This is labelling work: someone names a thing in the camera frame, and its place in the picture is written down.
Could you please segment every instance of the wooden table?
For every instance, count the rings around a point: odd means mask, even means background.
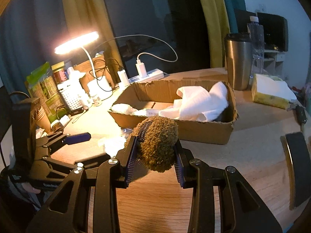
[[[226,80],[226,77],[224,69],[207,69],[172,74],[164,79]],[[103,152],[97,144],[99,139],[120,134],[120,128],[107,112],[120,93],[114,92],[101,106],[93,106],[75,124],[70,123],[65,128],[65,132],[71,134],[90,132],[90,141],[65,146],[54,153],[52,158],[73,163]],[[253,103],[250,90],[234,93],[239,119],[234,124],[228,144],[181,141],[182,146],[190,149],[194,157],[203,160],[209,166],[235,166],[266,203],[282,228],[286,229],[301,214],[307,201],[295,210],[289,210],[289,175],[280,137],[286,133],[300,131],[300,127],[292,111]],[[310,123],[309,121],[305,125],[308,139],[311,134]],[[138,166],[135,175],[138,179],[132,182],[129,188],[117,190],[121,232],[187,232],[192,190],[180,188],[174,168],[165,173],[157,173]],[[215,226],[216,232],[220,232],[217,192],[217,189],[214,189]]]

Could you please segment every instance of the cardboard box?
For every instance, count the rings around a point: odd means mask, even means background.
[[[125,103],[138,110],[144,108],[164,109],[173,105],[175,99],[180,99],[176,94],[178,88],[183,86],[202,86],[206,90],[217,81],[210,80],[157,80],[149,83],[133,83],[128,86],[114,104]],[[178,124],[178,136],[181,140],[226,144],[233,130],[233,123],[238,118],[235,107],[233,89],[227,82],[223,82],[227,89],[229,106],[222,114],[222,122],[198,122],[176,120]],[[122,128],[133,129],[146,117],[122,114],[108,111],[116,123]]]

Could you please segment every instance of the tissue box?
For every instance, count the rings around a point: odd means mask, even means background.
[[[125,103],[138,110],[144,108],[165,109],[173,105],[175,99],[180,99],[176,94],[178,88],[183,86],[202,86],[209,91],[215,83],[217,81],[195,79],[133,83],[122,92],[114,104]],[[221,122],[176,120],[179,139],[202,143],[227,144],[233,130],[233,124],[238,118],[238,113],[235,107],[233,89],[227,82],[223,83],[228,89],[227,99],[229,106],[221,115]],[[111,110],[108,112],[122,128],[133,129],[138,123],[146,119],[143,116],[122,114]]]
[[[278,82],[278,84],[281,83],[282,87],[278,89],[278,85],[270,85],[267,83],[266,80],[269,78],[275,82]],[[297,98],[294,93],[288,88],[286,82],[282,79],[271,75],[255,74],[252,83],[253,102],[287,109],[289,102],[294,102],[296,99]]]

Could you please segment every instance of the pivot bolt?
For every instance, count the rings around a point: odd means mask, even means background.
[[[194,158],[194,159],[190,160],[190,163],[197,166],[197,165],[201,164],[201,160]]]
[[[79,174],[80,172],[83,171],[83,168],[82,167],[76,167],[73,172],[76,173],[76,174]]]
[[[229,173],[234,173],[234,172],[236,171],[236,168],[235,168],[234,166],[228,166],[228,167],[227,167],[227,171],[228,171]]]
[[[111,158],[110,160],[108,160],[108,163],[111,165],[115,165],[117,164],[118,160],[116,158]]]

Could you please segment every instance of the plush toy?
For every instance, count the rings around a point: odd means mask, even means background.
[[[169,170],[175,161],[173,146],[178,139],[178,125],[166,117],[148,117],[137,125],[131,134],[138,137],[139,162],[153,171]]]

